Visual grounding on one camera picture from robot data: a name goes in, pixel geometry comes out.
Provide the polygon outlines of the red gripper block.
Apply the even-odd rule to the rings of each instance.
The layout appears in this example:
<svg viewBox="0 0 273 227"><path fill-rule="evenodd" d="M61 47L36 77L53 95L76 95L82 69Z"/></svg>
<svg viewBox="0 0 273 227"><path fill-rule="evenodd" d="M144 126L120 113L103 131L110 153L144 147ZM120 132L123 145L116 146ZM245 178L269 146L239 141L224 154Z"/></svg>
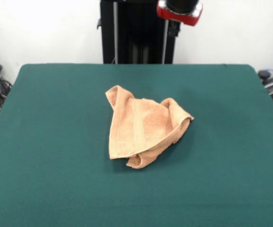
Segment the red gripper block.
<svg viewBox="0 0 273 227"><path fill-rule="evenodd" d="M157 2L157 15L169 20L169 37L178 37L180 22L188 26L195 26L202 11L203 3L199 0L159 0Z"/></svg>

